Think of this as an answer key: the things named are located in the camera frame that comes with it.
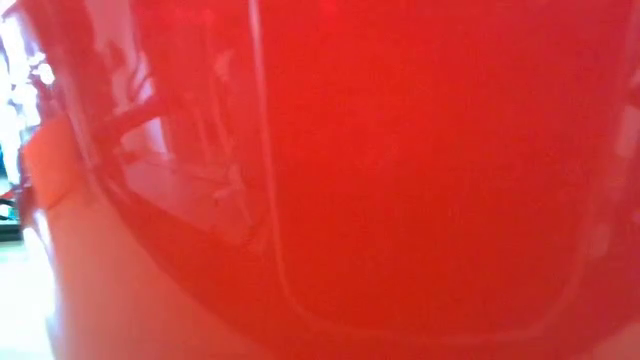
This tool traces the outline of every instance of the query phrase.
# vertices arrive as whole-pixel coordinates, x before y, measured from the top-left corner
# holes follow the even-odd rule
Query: red surface
[[[564,359],[635,321],[632,1],[18,11],[66,113],[23,207],[61,358]]]

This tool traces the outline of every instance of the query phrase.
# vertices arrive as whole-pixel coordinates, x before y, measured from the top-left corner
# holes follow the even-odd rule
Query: red object
[[[14,198],[13,190],[9,190],[9,191],[5,192],[4,194],[0,195],[0,199],[11,200],[13,198]]]
[[[636,2],[21,1],[61,359],[621,356]]]

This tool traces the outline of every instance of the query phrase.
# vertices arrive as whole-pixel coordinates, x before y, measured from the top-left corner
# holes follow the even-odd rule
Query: glossy red plastic
[[[640,358],[636,2],[7,16],[60,359]]]

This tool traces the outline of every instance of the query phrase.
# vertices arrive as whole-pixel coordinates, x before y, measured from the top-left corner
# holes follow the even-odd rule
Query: bright light
[[[4,14],[11,5],[15,4],[16,0],[1,0],[0,1],[0,14]]]
[[[14,83],[20,83],[29,77],[31,71],[20,23],[13,17],[5,20],[0,26],[0,34],[9,58],[11,78]]]
[[[40,233],[42,243],[45,246],[45,250],[52,256],[51,249],[51,232],[49,230],[49,222],[47,221],[47,215],[43,210],[38,209],[33,214],[33,219],[38,226],[38,232]]]
[[[4,204],[0,205],[0,215],[8,218],[10,212],[11,212],[11,206],[4,205]]]
[[[38,51],[37,53],[35,53],[35,55],[33,55],[29,59],[29,65],[36,66],[39,63],[43,62],[44,59],[46,59],[46,58],[47,58],[47,56],[45,54],[43,54],[42,52]]]
[[[56,80],[56,77],[53,75],[53,70],[49,64],[40,64],[38,66],[38,75],[40,76],[40,80],[46,85],[51,85]]]
[[[31,84],[18,84],[13,90],[13,100],[22,105],[22,112],[18,115],[24,121],[24,126],[40,124],[37,101],[38,90]]]

